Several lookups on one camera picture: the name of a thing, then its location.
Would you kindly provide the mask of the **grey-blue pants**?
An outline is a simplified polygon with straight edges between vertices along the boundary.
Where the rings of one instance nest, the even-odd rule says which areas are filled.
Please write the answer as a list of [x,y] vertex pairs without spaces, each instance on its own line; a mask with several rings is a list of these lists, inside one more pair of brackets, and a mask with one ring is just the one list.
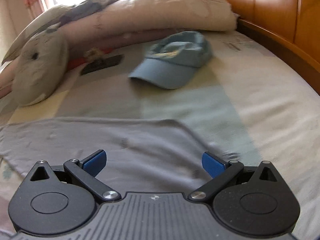
[[98,179],[121,194],[189,193],[210,180],[204,152],[224,161],[239,157],[175,120],[55,118],[1,127],[1,155],[23,176],[38,160],[61,165],[97,150],[107,153]]

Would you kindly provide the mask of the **pink folded quilt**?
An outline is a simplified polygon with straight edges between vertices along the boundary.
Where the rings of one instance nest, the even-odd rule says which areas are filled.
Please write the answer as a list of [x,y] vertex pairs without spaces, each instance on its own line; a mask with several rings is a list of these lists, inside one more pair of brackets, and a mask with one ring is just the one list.
[[[236,15],[226,0],[118,0],[104,10],[69,22],[57,30],[68,43],[69,58],[108,39],[107,48],[125,46],[125,35],[155,40],[175,29],[231,31]],[[1,96],[12,93],[20,55],[4,63]]]

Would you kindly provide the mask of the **blue baseball cap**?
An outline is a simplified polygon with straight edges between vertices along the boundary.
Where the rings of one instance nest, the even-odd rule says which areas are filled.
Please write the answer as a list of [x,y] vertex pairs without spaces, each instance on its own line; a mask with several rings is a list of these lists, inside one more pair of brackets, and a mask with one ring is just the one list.
[[152,45],[129,78],[163,89],[178,89],[186,85],[212,57],[211,45],[201,33],[183,31]]

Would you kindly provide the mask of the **orange red object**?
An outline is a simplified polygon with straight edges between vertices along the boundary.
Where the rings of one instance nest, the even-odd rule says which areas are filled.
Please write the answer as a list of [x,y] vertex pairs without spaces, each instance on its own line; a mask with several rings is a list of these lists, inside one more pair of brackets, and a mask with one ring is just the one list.
[[92,48],[86,51],[82,57],[69,60],[66,71],[73,70],[81,66],[82,64],[93,62],[94,60],[102,58],[103,56],[111,53],[112,51],[113,51],[112,48],[107,48],[107,49]]

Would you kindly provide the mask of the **patchwork bed sheet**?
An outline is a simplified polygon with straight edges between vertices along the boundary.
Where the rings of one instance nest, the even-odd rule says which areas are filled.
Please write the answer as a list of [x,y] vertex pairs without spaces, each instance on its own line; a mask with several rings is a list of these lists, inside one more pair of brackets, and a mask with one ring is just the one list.
[[[175,120],[248,166],[271,161],[300,204],[298,239],[319,236],[319,95],[285,62],[237,32],[206,33],[214,56],[182,88],[130,79],[149,43],[117,49],[111,68],[65,75],[47,100],[1,99],[1,127],[55,118]],[[1,238],[14,233],[7,208],[25,176],[1,155]]]

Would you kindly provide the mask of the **wooden headboard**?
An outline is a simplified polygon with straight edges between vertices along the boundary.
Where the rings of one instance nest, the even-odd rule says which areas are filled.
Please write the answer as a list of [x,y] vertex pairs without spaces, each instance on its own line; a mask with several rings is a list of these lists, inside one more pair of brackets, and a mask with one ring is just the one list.
[[319,92],[319,0],[227,0],[237,30],[275,53]]

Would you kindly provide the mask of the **grey cat face cushion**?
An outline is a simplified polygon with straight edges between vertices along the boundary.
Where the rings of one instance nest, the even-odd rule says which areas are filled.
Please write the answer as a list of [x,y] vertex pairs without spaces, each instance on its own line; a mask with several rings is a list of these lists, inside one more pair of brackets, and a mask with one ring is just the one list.
[[68,43],[59,30],[43,31],[23,47],[12,83],[12,95],[20,106],[50,97],[67,69]]

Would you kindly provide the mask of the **black phone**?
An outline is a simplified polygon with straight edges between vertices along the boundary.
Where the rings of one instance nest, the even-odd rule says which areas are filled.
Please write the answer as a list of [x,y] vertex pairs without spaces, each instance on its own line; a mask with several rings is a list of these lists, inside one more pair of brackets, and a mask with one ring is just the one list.
[[123,54],[115,55],[107,58],[98,58],[91,63],[88,63],[80,72],[80,75],[86,75],[102,69],[110,68],[119,65],[124,58]]

